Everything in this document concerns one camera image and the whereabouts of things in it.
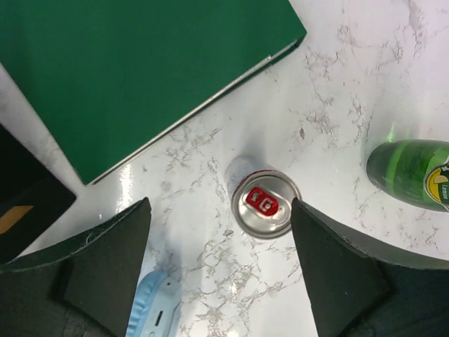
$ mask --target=green glass bottle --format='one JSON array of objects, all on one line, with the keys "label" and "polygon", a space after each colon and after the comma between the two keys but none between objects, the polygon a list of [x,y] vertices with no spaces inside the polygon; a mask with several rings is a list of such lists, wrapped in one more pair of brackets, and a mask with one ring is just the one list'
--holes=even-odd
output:
[{"label": "green glass bottle", "polygon": [[449,211],[449,143],[400,140],[376,148],[368,158],[371,182],[409,204]]}]

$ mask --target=red pull tab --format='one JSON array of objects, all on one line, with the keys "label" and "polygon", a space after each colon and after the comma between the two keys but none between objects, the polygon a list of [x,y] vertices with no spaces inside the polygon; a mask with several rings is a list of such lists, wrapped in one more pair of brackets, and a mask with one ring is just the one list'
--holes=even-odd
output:
[{"label": "red pull tab", "polygon": [[273,216],[279,209],[279,203],[276,198],[259,187],[254,187],[249,192],[246,202],[264,216]]}]

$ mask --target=marble countertop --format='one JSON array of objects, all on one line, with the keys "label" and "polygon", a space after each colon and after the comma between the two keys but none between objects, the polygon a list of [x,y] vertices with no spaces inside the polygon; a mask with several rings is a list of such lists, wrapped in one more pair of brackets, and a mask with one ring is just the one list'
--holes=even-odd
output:
[{"label": "marble countertop", "polygon": [[233,219],[223,173],[241,153],[287,173],[328,216],[449,259],[449,217],[376,190],[364,164],[387,137],[448,140],[447,1],[292,0],[308,35],[270,67],[97,185],[84,187],[3,69],[0,122],[78,199],[26,252],[143,197],[143,272],[183,283],[177,336],[317,336],[291,234],[261,241]]}]

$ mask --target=light blue plastic case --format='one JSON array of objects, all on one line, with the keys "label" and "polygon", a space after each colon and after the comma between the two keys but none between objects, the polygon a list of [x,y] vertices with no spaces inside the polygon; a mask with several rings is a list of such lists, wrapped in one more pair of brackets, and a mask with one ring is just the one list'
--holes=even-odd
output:
[{"label": "light blue plastic case", "polygon": [[181,284],[150,272],[135,292],[126,337],[175,337],[181,315]]}]

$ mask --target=silver can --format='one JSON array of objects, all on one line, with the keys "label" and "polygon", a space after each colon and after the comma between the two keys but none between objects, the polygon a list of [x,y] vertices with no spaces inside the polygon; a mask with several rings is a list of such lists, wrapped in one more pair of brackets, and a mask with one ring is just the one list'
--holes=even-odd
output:
[{"label": "silver can", "polygon": [[225,177],[232,213],[245,232],[273,239],[291,229],[291,203],[301,194],[286,174],[242,155],[228,166]]}]

